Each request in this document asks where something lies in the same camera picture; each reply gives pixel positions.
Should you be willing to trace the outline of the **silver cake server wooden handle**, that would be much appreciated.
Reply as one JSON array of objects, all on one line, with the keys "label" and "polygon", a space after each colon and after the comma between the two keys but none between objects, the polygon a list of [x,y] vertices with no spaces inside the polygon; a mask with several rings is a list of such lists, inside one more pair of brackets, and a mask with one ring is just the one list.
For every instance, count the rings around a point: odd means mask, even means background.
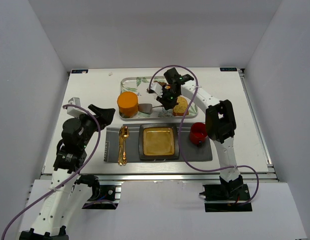
[{"label": "silver cake server wooden handle", "polygon": [[153,109],[162,108],[162,107],[163,107],[163,105],[153,106],[150,103],[141,103],[141,104],[138,104],[138,111],[145,113],[145,114],[151,114]]}]

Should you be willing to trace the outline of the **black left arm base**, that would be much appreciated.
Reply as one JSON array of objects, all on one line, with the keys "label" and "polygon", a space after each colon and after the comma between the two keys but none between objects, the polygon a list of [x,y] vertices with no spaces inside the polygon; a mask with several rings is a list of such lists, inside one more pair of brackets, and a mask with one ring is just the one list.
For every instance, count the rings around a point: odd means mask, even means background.
[{"label": "black left arm base", "polygon": [[99,178],[95,175],[85,174],[81,175],[76,181],[76,187],[88,188],[89,198],[84,203],[82,209],[95,209],[95,210],[115,210],[118,206],[119,198],[116,197],[117,186],[101,184]]}]

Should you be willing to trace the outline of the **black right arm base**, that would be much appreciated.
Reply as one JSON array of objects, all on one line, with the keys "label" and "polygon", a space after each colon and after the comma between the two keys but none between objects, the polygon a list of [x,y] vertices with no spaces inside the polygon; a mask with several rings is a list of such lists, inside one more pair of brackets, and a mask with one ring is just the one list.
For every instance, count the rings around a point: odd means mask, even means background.
[{"label": "black right arm base", "polygon": [[203,191],[199,193],[199,197],[204,200],[206,213],[252,212],[251,203],[244,204],[250,199],[247,184],[231,195],[227,195],[220,184],[206,184],[203,185]]}]

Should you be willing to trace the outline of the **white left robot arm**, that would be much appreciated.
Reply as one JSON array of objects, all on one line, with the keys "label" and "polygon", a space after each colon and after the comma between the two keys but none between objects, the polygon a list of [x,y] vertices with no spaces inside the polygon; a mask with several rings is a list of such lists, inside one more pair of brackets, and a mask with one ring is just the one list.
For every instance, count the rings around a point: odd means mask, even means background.
[{"label": "white left robot arm", "polygon": [[49,192],[40,197],[43,205],[30,229],[21,232],[21,240],[67,240],[71,219],[89,206],[88,200],[100,201],[98,178],[80,172],[92,158],[86,153],[90,139],[94,133],[101,137],[101,131],[112,123],[115,109],[93,104],[84,109],[70,103],[64,108],[71,118],[62,126]]}]

